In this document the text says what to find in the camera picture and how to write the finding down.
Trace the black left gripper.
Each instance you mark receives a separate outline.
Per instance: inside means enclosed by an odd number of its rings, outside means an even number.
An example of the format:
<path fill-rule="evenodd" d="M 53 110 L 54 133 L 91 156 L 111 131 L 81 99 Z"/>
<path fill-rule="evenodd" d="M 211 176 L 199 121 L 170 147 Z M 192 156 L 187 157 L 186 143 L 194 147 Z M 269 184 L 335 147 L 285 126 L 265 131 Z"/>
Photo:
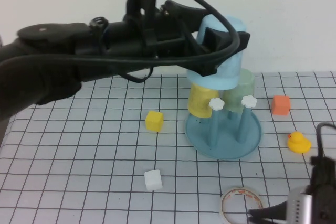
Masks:
<path fill-rule="evenodd" d="M 182 21 L 189 31 L 198 31 L 202 20 L 207 16 L 207 10 L 188 7 L 175 1 L 168 0 L 162 9 L 149 7 L 143 10 L 143 56 L 146 58 L 164 57 L 173 51 L 183 49 L 185 36 L 182 33 Z M 186 69 L 200 74 L 202 77 L 217 73 L 222 63 L 228 61 L 235 54 L 245 50 L 249 43 L 249 33 L 238 31 L 240 43 L 238 48 L 227 56 L 219 57 L 217 60 L 206 59 L 201 63 L 193 63 Z M 207 55 L 219 52 L 232 43 L 229 32 L 219 31 L 207 27 L 205 29 L 202 47 Z"/>

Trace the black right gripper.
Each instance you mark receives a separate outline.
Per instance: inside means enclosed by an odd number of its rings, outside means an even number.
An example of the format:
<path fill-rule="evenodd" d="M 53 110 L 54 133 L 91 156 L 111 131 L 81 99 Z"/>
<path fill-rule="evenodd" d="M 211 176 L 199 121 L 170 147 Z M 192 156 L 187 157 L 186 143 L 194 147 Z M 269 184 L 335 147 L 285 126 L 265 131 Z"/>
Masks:
<path fill-rule="evenodd" d="M 328 157 L 313 156 L 310 160 L 312 176 L 309 193 L 312 195 L 311 223 L 335 224 L 335 161 Z M 251 209 L 249 223 L 286 224 L 287 202 L 263 208 Z"/>

